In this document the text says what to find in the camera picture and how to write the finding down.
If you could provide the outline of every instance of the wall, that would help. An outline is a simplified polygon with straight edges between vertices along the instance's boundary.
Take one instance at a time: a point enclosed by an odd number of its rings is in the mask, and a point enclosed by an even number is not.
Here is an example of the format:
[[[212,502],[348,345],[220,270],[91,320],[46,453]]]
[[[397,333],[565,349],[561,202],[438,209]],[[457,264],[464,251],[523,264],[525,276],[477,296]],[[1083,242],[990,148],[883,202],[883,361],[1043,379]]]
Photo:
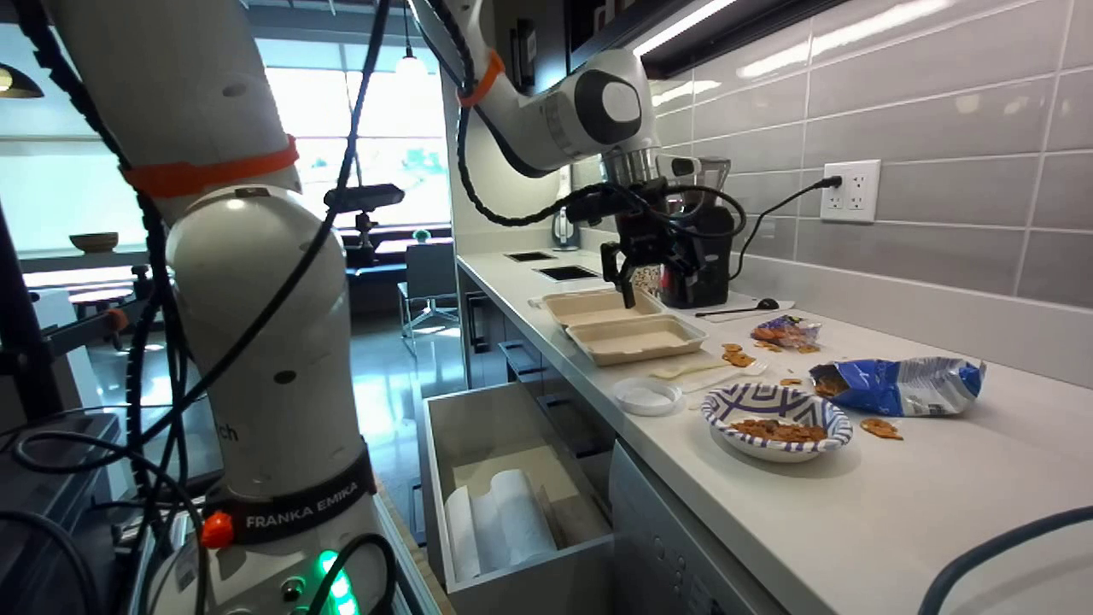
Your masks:
[[[798,61],[753,74],[773,57]],[[753,212],[886,162],[876,226],[821,226],[812,194],[755,252],[1093,309],[1089,0],[851,0],[655,92],[686,81],[719,84],[655,110],[663,153],[731,158]]]

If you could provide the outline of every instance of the white countertop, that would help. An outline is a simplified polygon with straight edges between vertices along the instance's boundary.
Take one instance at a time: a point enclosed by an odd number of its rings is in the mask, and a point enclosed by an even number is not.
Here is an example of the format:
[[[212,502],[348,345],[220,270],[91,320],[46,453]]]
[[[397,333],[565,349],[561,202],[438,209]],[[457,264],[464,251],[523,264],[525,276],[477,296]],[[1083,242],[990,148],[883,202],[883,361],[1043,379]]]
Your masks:
[[[986,370],[966,416],[894,422],[904,440],[858,432],[847,449],[812,466],[728,453],[694,403],[666,416],[631,416],[611,403],[611,391],[686,359],[596,370],[541,309],[545,293],[605,286],[537,274],[565,264],[598,270],[588,252],[541,264],[460,256],[464,274],[789,613],[920,613],[928,582],[956,553],[1040,517],[1093,507],[1093,391],[1006,366]],[[705,333],[711,354],[740,341],[769,361],[773,379],[808,375],[828,359],[953,354],[798,309],[792,313],[821,325],[821,354],[755,349],[748,333],[773,313],[683,320]],[[953,589],[946,613],[1089,613],[1089,582],[1093,524],[978,567]]]

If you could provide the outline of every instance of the blue wrapper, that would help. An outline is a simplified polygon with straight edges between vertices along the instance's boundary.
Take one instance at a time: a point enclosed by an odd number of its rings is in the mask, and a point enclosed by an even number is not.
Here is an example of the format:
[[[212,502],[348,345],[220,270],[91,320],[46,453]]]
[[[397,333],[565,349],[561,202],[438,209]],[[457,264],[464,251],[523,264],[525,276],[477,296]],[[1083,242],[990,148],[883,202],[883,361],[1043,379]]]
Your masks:
[[[836,403],[862,412],[926,412],[953,416],[964,412],[984,391],[984,361],[966,359],[862,359],[817,366],[817,391]]]

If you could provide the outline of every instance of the glass wall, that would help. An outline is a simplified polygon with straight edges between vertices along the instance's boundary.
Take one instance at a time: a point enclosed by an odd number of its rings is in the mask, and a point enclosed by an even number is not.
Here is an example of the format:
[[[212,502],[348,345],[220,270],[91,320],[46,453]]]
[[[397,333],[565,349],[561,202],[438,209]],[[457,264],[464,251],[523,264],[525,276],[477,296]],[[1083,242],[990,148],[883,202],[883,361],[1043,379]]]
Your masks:
[[[303,199],[334,181],[359,88],[364,46],[259,41],[287,132],[298,137]],[[359,127],[351,181],[400,186],[402,205],[373,212],[384,226],[450,221],[442,74],[428,53],[402,67],[402,48],[384,48]]]

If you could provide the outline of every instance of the black cable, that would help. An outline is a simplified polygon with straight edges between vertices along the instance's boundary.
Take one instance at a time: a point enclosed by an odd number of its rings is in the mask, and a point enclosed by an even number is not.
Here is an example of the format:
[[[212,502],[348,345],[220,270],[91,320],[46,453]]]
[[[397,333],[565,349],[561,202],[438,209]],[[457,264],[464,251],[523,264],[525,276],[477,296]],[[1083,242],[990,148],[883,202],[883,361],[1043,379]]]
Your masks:
[[[359,124],[364,124],[364,112],[365,112],[370,81],[373,81],[373,71],[376,71],[376,61],[381,61],[387,15],[390,15],[390,0],[381,0],[376,15],[373,15],[370,53],[365,53],[365,61],[364,61],[364,84],[356,88],[351,112],[348,112],[348,137],[345,137],[345,151],[343,151],[339,188],[348,186],[348,171],[356,163],[356,137],[359,137]]]
[[[739,281],[739,276],[744,274],[744,256],[748,256],[748,251],[753,251],[753,242],[755,242],[759,226],[767,221],[767,217],[773,217],[773,212],[787,209],[789,202],[796,202],[796,199],[802,199],[802,194],[810,194],[810,190],[821,190],[821,188],[841,188],[841,186],[845,186],[845,177],[825,177],[825,181],[808,186],[808,188],[792,190],[789,199],[783,199],[783,202],[777,202],[777,205],[762,209],[762,212],[755,217],[755,226],[753,226],[753,233],[748,233],[748,239],[744,239],[740,252],[739,252],[739,268],[735,268],[735,274],[731,274],[728,281]]]
[[[471,169],[469,169],[469,115],[471,115],[469,110],[457,110],[455,169],[457,169],[457,177],[460,177],[475,212],[481,212],[497,226],[532,226],[532,221],[545,221],[545,218],[557,217],[565,209],[561,202],[553,202],[553,205],[547,205],[547,209],[541,209],[532,217],[517,217],[517,218],[498,217],[481,202],[481,194],[477,194],[477,188],[471,181]]]
[[[88,444],[88,449],[102,449],[102,452],[111,452],[111,453],[130,457],[130,460],[142,466],[144,472],[159,476],[159,477],[179,496],[179,502],[184,507],[191,526],[203,531],[203,517],[197,517],[197,508],[188,502],[184,490],[180,490],[164,469],[159,469],[154,460],[147,460],[144,453],[135,453],[130,449],[121,449],[121,444],[113,444],[113,440],[96,440],[96,439],[86,439],[86,434],[66,434],[66,432],[58,432],[58,434],[29,434],[29,439],[16,440],[13,457],[16,457],[25,469],[40,472],[40,476],[72,476],[72,472],[68,472],[66,466],[49,466],[49,460],[39,460],[36,453],[29,453],[29,449],[32,449],[36,440]],[[204,603],[210,603],[210,553],[204,553],[203,543],[195,548],[195,553],[197,553],[195,615],[203,615],[203,613],[204,613]]]
[[[101,598],[101,586],[96,586],[96,578],[91,578],[91,567],[88,567],[88,562],[77,549],[77,543],[66,538],[66,531],[58,531],[52,520],[40,520],[40,517],[25,513],[25,508],[0,508],[0,520],[7,520],[7,524],[25,524],[25,526],[32,526],[36,532],[54,541],[58,549],[66,553],[72,575],[77,575],[79,598],[81,598],[81,613],[88,613],[88,615],[107,615],[102,598]]]
[[[356,538],[356,541],[348,541],[343,549],[339,549],[339,557],[334,557],[334,565],[321,575],[321,586],[316,589],[316,594],[310,594],[310,609],[307,609],[307,615],[321,615],[321,609],[326,609],[326,603],[327,603],[327,594],[331,594],[331,589],[334,589],[334,578],[339,578],[339,570],[348,565],[348,557],[356,553],[356,549],[364,549],[364,548],[381,548],[381,553],[384,553],[384,598],[381,598],[381,604],[376,609],[390,609],[390,603],[394,603],[394,594],[397,594],[397,553],[390,549],[390,543],[381,538],[381,532],[364,532],[364,538]]]
[[[663,221],[670,230],[678,230],[680,235],[694,235],[694,239],[735,239],[748,230],[748,212],[739,199],[731,199],[728,190],[719,190],[719,188],[706,188],[706,186],[673,186],[666,188],[666,194],[705,194],[705,199],[713,199],[713,202],[705,202],[698,205],[694,212],[683,212],[683,217],[663,217]],[[705,230],[694,230],[689,218],[698,218],[705,209],[713,209],[719,202],[726,202],[735,217],[735,226],[728,233],[705,233]]]
[[[1061,526],[1077,526],[1077,524],[1089,524],[1093,520],[1093,507],[1083,507],[1083,508],[1066,508],[1066,513],[1055,513],[1055,517],[1044,517],[1044,520],[1035,520],[1035,524],[1026,524],[1026,526],[1015,526],[1007,532],[998,532],[993,541],[959,553],[956,562],[950,562],[928,586],[921,604],[920,604],[920,615],[937,615],[944,613],[946,604],[946,594],[953,592],[953,586],[969,575],[974,567],[982,567],[984,562],[1013,549],[1013,548],[1020,548],[1035,538],[1044,538],[1044,532],[1055,532]]]
[[[370,41],[370,57],[364,74],[376,71],[381,61],[381,41],[384,41],[384,22],[387,22],[390,0],[376,5],[376,24],[373,24],[373,41]],[[343,158],[343,171],[339,171],[339,188],[345,188],[348,171],[351,171],[351,158],[356,158],[356,130],[359,130],[359,115],[364,110],[351,112],[356,124],[348,127],[348,140],[345,140],[345,158]],[[222,375],[225,370],[251,349],[251,341],[272,320],[272,313],[280,311],[280,305],[295,293],[295,286],[303,281],[303,274],[310,270],[310,264],[317,260],[321,246],[331,239],[339,212],[327,209],[327,217],[321,218],[310,246],[303,251],[303,256],[298,260],[298,268],[290,270],[290,276],[278,286],[278,293],[268,302],[268,309],[247,325],[247,333],[230,345],[230,351],[159,422],[144,432],[142,444],[147,444],[152,439],[159,439],[164,427],[172,427],[172,422],[188,410],[197,398],[204,398]],[[68,466],[68,472],[91,472],[102,466],[121,460],[123,453],[102,453],[96,460],[86,466]]]
[[[142,309],[142,319],[138,319],[138,329],[135,329],[135,337],[130,337],[130,354],[127,354],[127,444],[135,452],[138,449],[138,439],[142,439],[142,398],[144,398],[144,349],[147,349],[147,335],[152,335],[152,325],[154,319],[161,313],[161,296],[154,293],[144,309]],[[142,520],[142,531],[138,531],[138,543],[144,543],[144,532],[152,531],[159,538],[159,543],[169,538],[161,517],[154,517],[152,508],[152,476],[138,466],[130,466],[130,476],[135,476],[135,490],[138,496],[144,496],[144,520]]]

